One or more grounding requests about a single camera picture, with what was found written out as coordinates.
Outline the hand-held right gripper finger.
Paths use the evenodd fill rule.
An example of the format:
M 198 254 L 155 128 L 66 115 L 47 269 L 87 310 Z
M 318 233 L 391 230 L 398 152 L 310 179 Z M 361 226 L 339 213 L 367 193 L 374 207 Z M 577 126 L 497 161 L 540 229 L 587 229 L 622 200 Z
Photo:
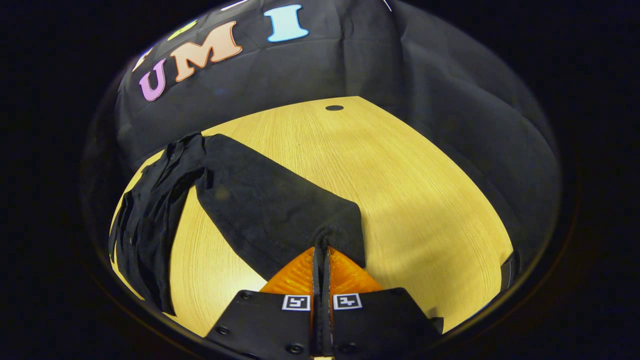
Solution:
M 310 360 L 317 267 L 311 247 L 285 265 L 266 292 L 240 290 L 205 338 L 241 359 Z
M 429 318 L 402 287 L 382 287 L 340 251 L 322 253 L 322 354 L 335 360 L 403 360 L 436 342 Z

